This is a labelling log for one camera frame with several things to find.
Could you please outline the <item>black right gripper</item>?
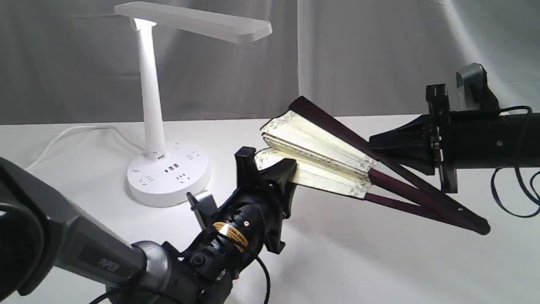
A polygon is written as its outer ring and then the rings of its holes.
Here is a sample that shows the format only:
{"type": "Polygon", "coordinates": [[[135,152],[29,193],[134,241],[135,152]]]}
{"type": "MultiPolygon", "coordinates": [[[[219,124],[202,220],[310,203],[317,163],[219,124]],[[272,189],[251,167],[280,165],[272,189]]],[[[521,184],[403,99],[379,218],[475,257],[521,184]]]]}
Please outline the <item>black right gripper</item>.
{"type": "Polygon", "coordinates": [[[421,115],[393,130],[370,136],[369,146],[397,163],[424,175],[433,176],[435,167],[440,178],[440,190],[458,193],[457,173],[449,152],[448,131],[450,130],[449,98],[446,84],[426,86],[426,102],[429,115],[421,115]]]}

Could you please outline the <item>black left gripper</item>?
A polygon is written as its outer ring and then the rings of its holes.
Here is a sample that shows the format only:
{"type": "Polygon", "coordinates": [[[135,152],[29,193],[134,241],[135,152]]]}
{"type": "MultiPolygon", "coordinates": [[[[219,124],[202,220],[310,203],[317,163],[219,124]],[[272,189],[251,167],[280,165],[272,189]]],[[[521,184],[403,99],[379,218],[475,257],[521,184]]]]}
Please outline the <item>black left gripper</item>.
{"type": "Polygon", "coordinates": [[[274,254],[283,250],[281,228],[291,216],[293,190],[286,190],[297,171],[297,161],[284,158],[264,169],[255,163],[256,149],[235,153],[237,190],[218,207],[212,227],[190,245],[190,266],[195,271],[243,271],[263,247],[274,254]],[[268,195],[268,183],[280,190],[268,195]]]}

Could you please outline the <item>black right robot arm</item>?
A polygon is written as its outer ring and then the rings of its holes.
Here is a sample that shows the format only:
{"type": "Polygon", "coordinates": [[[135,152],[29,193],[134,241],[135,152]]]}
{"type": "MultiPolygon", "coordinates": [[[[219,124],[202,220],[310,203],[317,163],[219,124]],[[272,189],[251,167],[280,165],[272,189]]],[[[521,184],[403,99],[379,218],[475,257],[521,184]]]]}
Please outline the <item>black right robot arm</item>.
{"type": "Polygon", "coordinates": [[[539,167],[539,114],[502,115],[499,109],[451,111],[445,84],[426,87],[429,112],[371,136],[370,147],[457,193],[458,169],[539,167]]]}

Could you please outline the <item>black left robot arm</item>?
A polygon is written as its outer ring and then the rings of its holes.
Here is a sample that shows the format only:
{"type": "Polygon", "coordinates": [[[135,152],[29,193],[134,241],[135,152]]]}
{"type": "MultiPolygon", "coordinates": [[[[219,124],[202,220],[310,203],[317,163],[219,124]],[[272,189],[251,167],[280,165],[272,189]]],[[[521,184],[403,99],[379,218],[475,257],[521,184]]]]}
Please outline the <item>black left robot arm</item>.
{"type": "Polygon", "coordinates": [[[128,244],[64,195],[1,159],[1,299],[31,294],[54,267],[102,283],[98,304],[223,304],[233,282],[263,247],[279,254],[291,215],[297,161],[283,158],[259,171],[255,149],[235,154],[237,188],[221,205],[187,193],[201,232],[184,250],[169,242],[128,244]]]}

